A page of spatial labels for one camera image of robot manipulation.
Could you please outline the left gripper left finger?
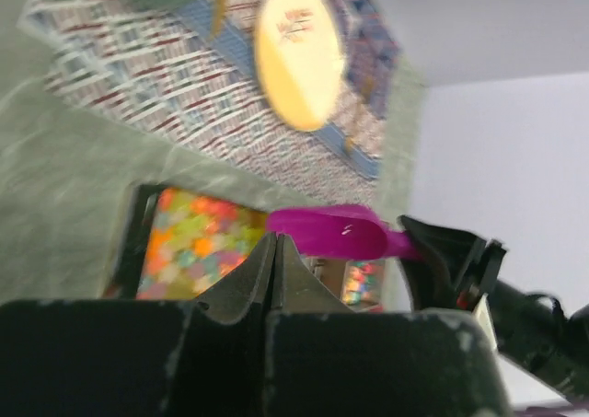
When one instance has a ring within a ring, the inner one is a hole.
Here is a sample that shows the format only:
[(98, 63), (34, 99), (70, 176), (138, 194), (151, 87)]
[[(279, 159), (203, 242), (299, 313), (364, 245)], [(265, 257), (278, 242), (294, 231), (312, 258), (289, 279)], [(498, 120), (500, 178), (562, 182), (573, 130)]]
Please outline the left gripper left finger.
[(232, 325), (254, 304), (262, 305), (271, 286), (276, 246), (276, 235), (266, 234), (231, 273), (194, 299), (200, 311), (216, 323)]

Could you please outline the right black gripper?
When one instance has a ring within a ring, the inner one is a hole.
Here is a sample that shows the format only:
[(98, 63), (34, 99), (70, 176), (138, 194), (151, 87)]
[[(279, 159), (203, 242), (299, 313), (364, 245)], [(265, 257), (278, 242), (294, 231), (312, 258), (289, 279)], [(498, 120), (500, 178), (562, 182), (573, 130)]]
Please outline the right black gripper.
[(398, 218), (415, 259), (400, 265), (414, 310), (472, 311), (487, 300), (499, 353), (567, 399), (588, 397), (588, 308), (564, 313), (559, 299), (498, 279), (506, 249), (466, 230)]

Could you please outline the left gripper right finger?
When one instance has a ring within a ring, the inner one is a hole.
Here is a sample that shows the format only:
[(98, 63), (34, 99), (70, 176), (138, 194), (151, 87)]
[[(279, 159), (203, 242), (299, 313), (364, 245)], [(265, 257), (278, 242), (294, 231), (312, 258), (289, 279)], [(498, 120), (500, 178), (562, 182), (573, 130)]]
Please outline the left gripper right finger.
[(295, 243), (286, 235), (277, 236), (271, 308), (288, 313), (352, 313), (306, 267)]

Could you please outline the tin of lollipops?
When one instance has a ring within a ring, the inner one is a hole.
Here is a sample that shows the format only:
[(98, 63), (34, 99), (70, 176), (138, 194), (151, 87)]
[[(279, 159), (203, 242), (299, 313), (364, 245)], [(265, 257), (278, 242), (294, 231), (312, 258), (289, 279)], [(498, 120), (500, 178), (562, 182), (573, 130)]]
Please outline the tin of lollipops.
[(352, 310), (341, 301), (346, 261), (306, 257), (304, 263), (308, 275), (299, 295), (302, 311), (351, 313)]

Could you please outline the purple plastic scoop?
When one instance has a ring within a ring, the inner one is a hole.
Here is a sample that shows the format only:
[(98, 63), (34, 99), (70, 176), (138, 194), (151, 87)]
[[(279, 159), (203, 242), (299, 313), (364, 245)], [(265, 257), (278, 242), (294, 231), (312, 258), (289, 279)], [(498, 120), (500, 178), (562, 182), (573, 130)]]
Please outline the purple plastic scoop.
[(348, 261), (417, 261), (408, 236), (360, 204), (290, 207), (270, 213), (266, 229), (293, 240), (300, 254)]

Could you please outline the tin of pastel star candies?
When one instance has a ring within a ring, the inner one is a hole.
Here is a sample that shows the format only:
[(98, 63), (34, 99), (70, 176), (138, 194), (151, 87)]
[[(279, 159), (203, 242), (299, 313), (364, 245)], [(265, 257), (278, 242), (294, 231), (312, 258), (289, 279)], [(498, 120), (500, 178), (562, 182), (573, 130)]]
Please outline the tin of pastel star candies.
[(348, 261), (341, 289), (341, 301), (356, 312), (381, 312), (386, 262)]

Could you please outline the gold tin of gummy stars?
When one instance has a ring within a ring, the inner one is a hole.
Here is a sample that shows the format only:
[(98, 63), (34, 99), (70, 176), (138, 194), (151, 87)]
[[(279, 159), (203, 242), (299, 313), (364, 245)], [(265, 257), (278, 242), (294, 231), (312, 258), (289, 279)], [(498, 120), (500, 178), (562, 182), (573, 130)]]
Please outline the gold tin of gummy stars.
[(166, 183), (139, 184), (102, 295), (194, 298), (245, 260), (262, 238), (267, 216)]

